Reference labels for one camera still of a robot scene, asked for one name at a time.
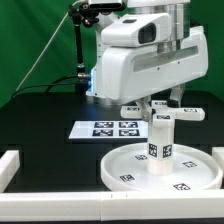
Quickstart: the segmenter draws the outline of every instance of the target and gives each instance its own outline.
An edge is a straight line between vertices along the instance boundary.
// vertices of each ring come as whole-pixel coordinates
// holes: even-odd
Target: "white block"
[[[0,221],[100,220],[100,193],[0,194]]]
[[[7,151],[0,159],[0,193],[4,192],[20,166],[19,151]]]
[[[105,192],[101,195],[101,220],[139,219],[139,200],[127,192]]]
[[[224,147],[213,147],[212,157],[218,163],[222,171],[224,171]]]

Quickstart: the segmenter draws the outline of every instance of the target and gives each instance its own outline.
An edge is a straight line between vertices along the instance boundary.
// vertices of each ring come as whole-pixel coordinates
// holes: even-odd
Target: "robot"
[[[201,108],[181,108],[184,84],[208,69],[203,27],[190,27],[190,0],[126,4],[128,13],[121,18],[108,13],[125,7],[119,0],[89,0],[80,7],[83,23],[96,23],[97,64],[87,96],[115,104],[135,101],[132,111],[122,107],[121,116],[148,123],[147,143],[117,148],[103,158],[103,182],[112,191],[220,188],[222,171],[210,156],[174,144],[175,119],[205,117]],[[167,101],[151,100],[169,88]]]

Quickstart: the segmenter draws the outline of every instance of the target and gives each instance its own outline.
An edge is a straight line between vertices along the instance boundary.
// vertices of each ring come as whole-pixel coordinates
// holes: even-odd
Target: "black tabletop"
[[[166,99],[166,94],[153,97]],[[176,120],[175,143],[209,154],[212,147],[224,146],[223,101],[211,93],[188,91],[182,106],[202,107],[206,118],[201,122]],[[77,120],[121,120],[120,109],[119,105],[91,103],[74,93],[26,93],[8,102],[0,109],[0,152],[19,150],[21,167],[5,192],[107,191],[100,178],[100,161],[110,150],[129,142],[77,143],[68,140],[68,136]],[[133,222],[169,224],[180,220],[128,223]],[[223,222],[223,219],[181,220],[181,223]]]

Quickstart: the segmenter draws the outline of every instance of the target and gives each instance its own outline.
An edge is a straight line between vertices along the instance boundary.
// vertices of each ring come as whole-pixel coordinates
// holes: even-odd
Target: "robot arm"
[[[202,27],[190,29],[189,0],[128,1],[129,14],[101,33],[104,95],[128,103],[206,74]]]

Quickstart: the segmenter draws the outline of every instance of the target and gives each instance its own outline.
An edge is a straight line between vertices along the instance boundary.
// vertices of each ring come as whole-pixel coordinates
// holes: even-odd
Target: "green backdrop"
[[[0,106],[4,105],[50,39],[72,0],[0,0]],[[206,30],[209,70],[188,89],[205,90],[224,100],[224,3],[223,0],[192,0],[192,19]],[[84,59],[88,69],[95,64],[93,29],[82,29]],[[47,53],[23,87],[51,83],[76,72],[72,22],[67,18]],[[57,87],[54,91],[72,91]]]

